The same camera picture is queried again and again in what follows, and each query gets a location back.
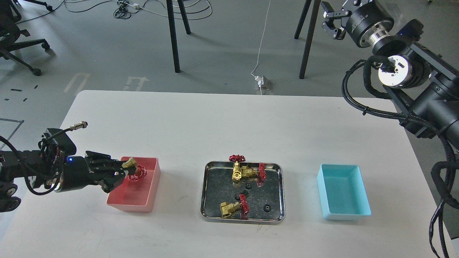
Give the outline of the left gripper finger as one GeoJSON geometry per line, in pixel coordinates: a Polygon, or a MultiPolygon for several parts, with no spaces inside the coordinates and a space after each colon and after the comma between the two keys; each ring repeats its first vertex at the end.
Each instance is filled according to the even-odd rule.
{"type": "Polygon", "coordinates": [[[123,183],[127,175],[127,173],[119,173],[118,175],[110,174],[105,176],[102,179],[102,191],[110,193],[123,183]]]}
{"type": "Polygon", "coordinates": [[[108,172],[133,172],[133,160],[127,160],[127,161],[109,160],[106,163],[106,171],[108,172]]]}

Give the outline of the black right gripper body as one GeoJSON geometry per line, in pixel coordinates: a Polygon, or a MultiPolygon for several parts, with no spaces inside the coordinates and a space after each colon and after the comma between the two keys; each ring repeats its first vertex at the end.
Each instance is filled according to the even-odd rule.
{"type": "Polygon", "coordinates": [[[394,19],[377,0],[362,0],[358,9],[346,10],[350,11],[350,16],[345,18],[345,30],[359,48],[372,45],[369,38],[373,27],[383,27],[387,31],[393,28],[394,19]]]}

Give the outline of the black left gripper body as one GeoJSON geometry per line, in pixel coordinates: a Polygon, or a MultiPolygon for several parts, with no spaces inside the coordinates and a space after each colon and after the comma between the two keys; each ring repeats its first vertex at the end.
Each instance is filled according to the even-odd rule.
{"type": "Polygon", "coordinates": [[[74,191],[86,186],[101,186],[102,179],[110,174],[124,172],[106,171],[106,163],[114,160],[108,154],[86,151],[82,156],[69,156],[63,166],[62,176],[54,192],[74,191]]]}

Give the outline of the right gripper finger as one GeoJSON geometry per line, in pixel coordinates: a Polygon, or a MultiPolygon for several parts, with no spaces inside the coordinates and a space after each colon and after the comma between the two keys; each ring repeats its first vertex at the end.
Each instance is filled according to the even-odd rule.
{"type": "Polygon", "coordinates": [[[358,9],[362,5],[362,0],[346,0],[341,9],[358,9]]]}
{"type": "Polygon", "coordinates": [[[326,31],[326,33],[328,33],[328,35],[334,40],[343,40],[346,34],[346,30],[342,26],[337,27],[335,25],[335,21],[349,17],[350,11],[334,11],[332,6],[326,1],[321,1],[320,6],[324,10],[323,18],[325,20],[322,23],[322,28],[324,31],[326,31]]]}

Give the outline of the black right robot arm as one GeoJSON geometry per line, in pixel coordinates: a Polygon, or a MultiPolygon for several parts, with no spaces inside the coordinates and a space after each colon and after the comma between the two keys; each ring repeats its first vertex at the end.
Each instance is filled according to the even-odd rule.
{"type": "Polygon", "coordinates": [[[419,43],[423,23],[407,22],[396,34],[390,34],[395,19],[376,0],[346,0],[339,10],[322,1],[323,29],[336,40],[348,34],[357,47],[372,49],[366,60],[357,61],[344,76],[342,94],[347,103],[384,119],[395,119],[418,138],[438,137],[443,144],[445,161],[433,165],[430,174],[440,196],[440,203],[429,226],[429,241],[438,224],[443,256],[449,252],[443,230],[445,206],[458,209],[452,195],[458,172],[458,71],[419,43]],[[400,112],[371,108],[356,101],[349,93],[350,76],[363,68],[363,85],[379,99],[394,101],[400,112]]]}

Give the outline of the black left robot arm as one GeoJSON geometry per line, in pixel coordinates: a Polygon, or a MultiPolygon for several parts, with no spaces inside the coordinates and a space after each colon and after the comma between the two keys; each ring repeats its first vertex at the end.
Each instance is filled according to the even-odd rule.
{"type": "Polygon", "coordinates": [[[1,151],[1,212],[11,212],[21,199],[14,196],[18,185],[16,178],[23,178],[28,190],[38,196],[51,192],[66,192],[101,186],[110,193],[128,176],[138,174],[138,163],[133,157],[126,161],[112,159],[110,155],[86,151],[76,156],[76,146],[67,132],[83,129],[82,121],[66,129],[47,128],[38,143],[38,150],[18,151],[4,137],[1,142],[9,147],[1,151]]]}

